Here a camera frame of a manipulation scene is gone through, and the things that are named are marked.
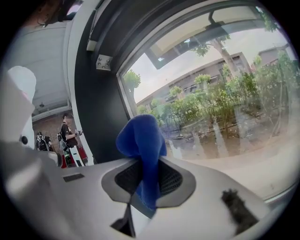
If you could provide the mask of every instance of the red object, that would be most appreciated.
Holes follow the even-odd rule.
[[[81,159],[87,158],[83,147],[78,148],[78,153],[79,153],[79,156]],[[70,157],[71,157],[71,163],[75,163],[72,154],[70,154]],[[65,159],[65,156],[63,155],[61,168],[66,168],[66,167],[67,167],[66,159]]]

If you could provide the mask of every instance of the blue towel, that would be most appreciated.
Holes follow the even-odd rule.
[[[142,158],[142,182],[136,193],[151,210],[160,196],[158,158],[166,156],[165,140],[154,116],[142,114],[131,119],[116,140],[118,150],[125,156]]]

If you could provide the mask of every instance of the sky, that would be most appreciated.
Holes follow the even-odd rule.
[[[230,34],[230,37],[231,39],[224,44],[226,50],[229,54],[243,52],[250,65],[259,51],[287,43],[278,31],[271,33],[265,29],[240,31]],[[147,55],[143,54],[131,67],[141,76],[141,83],[134,92],[135,102],[138,103],[181,75],[220,58],[221,54],[214,48],[211,48],[204,57],[188,51],[157,70]]]

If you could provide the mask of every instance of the brick wall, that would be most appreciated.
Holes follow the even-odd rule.
[[[45,136],[49,136],[51,139],[51,142],[54,144],[55,150],[57,152],[59,152],[60,154],[63,154],[63,151],[61,149],[59,149],[57,134],[60,131],[63,114],[64,114],[64,112],[47,117],[47,118],[43,118],[41,120],[38,120],[38,121],[35,121],[32,123],[32,128],[33,128],[35,137],[36,137],[38,131],[42,132],[42,134]],[[74,120],[73,120],[71,126],[69,126],[69,127],[70,127],[71,131],[74,133],[74,131],[76,129]],[[78,141],[78,146],[81,147],[82,144],[81,144],[80,138],[77,137],[76,139]]]

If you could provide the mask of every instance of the white stand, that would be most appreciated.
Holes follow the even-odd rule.
[[[72,148],[69,148],[69,149],[70,149],[70,152],[72,154],[72,157],[74,159],[74,162],[75,162],[76,166],[77,167],[84,166],[83,161],[81,160],[81,158],[79,156],[79,153],[78,153],[78,150],[77,150],[76,146],[74,146]]]

